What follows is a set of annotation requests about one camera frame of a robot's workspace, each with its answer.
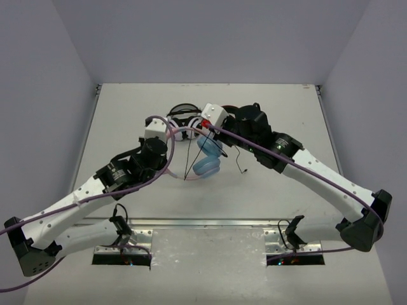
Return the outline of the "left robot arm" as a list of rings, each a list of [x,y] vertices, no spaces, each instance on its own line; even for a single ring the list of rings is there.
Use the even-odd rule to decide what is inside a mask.
[[[4,228],[25,277],[36,276],[62,257],[96,245],[117,245],[132,231],[121,216],[74,228],[77,221],[154,181],[167,165],[167,142],[159,137],[140,140],[140,147],[114,157],[82,186],[49,208]]]

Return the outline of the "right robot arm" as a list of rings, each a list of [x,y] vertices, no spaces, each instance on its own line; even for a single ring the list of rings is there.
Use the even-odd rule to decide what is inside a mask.
[[[328,221],[304,215],[290,220],[283,240],[291,250],[313,241],[329,240],[369,252],[382,237],[391,194],[358,186],[319,161],[300,141],[274,131],[259,104],[206,104],[201,117],[203,126],[214,132],[215,140],[252,153],[258,163],[309,188],[339,212],[339,216]]]

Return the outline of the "pink blue cat-ear headphones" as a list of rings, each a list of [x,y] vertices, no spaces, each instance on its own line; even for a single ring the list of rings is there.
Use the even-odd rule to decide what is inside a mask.
[[[208,132],[197,127],[172,127],[171,130],[174,132],[175,136],[178,136],[178,134],[182,132],[186,132],[187,135],[198,134],[197,145],[200,152],[205,154],[205,157],[192,165],[192,175],[190,175],[187,170],[187,172],[180,177],[173,173],[170,168],[166,169],[165,174],[175,179],[198,180],[208,178],[220,171],[220,157],[222,155],[227,155],[224,153],[223,146],[219,141],[215,141],[209,136]]]

